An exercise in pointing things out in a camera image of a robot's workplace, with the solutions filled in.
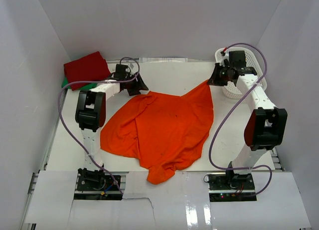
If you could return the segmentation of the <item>orange t shirt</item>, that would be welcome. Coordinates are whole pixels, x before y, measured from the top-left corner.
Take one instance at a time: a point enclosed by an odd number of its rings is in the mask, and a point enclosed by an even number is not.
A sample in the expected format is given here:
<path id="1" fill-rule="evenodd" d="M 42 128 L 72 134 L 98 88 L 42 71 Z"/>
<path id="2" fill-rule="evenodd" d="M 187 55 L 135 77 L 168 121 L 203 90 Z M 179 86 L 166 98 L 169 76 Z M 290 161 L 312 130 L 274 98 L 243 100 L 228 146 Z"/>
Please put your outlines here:
<path id="1" fill-rule="evenodd" d="M 147 181 L 161 184 L 201 158 L 214 121 L 210 87 L 205 83 L 183 96 L 150 91 L 133 97 L 106 123 L 100 147 L 139 160 Z"/>

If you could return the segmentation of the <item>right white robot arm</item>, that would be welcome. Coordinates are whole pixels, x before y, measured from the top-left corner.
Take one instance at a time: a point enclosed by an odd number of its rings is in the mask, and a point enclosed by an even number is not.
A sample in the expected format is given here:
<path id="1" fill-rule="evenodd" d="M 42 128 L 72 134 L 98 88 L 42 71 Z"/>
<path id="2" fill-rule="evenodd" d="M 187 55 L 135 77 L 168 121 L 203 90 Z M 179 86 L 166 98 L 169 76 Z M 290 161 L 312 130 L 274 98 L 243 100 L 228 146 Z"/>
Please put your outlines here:
<path id="1" fill-rule="evenodd" d="M 241 99 L 246 101 L 251 112 L 244 130 L 245 144 L 225 171 L 226 186 L 235 190 L 249 179 L 259 159 L 282 143 L 288 113 L 268 98 L 259 84 L 257 70 L 247 66 L 245 51 L 223 49 L 221 55 L 223 58 L 215 64 L 207 84 L 226 86 L 232 82 L 242 93 Z"/>

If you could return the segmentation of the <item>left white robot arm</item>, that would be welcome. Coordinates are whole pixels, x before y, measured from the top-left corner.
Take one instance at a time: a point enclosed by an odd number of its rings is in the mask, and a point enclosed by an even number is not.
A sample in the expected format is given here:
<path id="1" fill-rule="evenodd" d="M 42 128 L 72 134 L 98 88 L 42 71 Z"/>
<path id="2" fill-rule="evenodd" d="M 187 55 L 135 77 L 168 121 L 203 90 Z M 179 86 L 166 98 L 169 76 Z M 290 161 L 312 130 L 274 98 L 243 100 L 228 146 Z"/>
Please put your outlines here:
<path id="1" fill-rule="evenodd" d="M 104 83 L 90 90 L 81 90 L 78 96 L 75 121 L 81 129 L 85 151 L 85 164 L 82 172 L 97 172 L 103 160 L 100 149 L 100 132 L 106 121 L 107 100 L 123 90 L 130 96 L 148 91 L 140 74 L 131 73 L 130 67 L 117 64 L 115 72 Z"/>

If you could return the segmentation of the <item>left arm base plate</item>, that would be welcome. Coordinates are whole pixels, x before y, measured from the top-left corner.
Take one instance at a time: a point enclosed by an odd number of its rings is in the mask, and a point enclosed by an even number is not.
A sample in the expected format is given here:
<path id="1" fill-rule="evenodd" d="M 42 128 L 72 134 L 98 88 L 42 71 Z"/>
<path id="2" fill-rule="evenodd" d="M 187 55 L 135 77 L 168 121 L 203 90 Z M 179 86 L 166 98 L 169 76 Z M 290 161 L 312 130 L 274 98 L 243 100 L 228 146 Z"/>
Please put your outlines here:
<path id="1" fill-rule="evenodd" d="M 102 170 L 89 171 L 78 169 L 78 177 L 74 192 L 75 200 L 120 201 L 122 194 L 117 186 L 124 190 L 124 176 L 114 175 L 112 178 Z"/>

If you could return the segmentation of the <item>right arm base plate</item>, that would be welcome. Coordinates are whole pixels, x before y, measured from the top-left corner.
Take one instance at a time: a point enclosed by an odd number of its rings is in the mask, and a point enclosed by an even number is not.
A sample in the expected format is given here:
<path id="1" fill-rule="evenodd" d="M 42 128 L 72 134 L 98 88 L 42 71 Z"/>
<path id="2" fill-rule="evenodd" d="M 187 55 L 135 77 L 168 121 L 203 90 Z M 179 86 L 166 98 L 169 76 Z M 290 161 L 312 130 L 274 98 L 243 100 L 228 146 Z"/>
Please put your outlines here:
<path id="1" fill-rule="evenodd" d="M 208 184 L 211 203 L 254 202 L 255 185 L 251 174 L 230 176 L 223 173 L 209 173 L 203 177 Z"/>

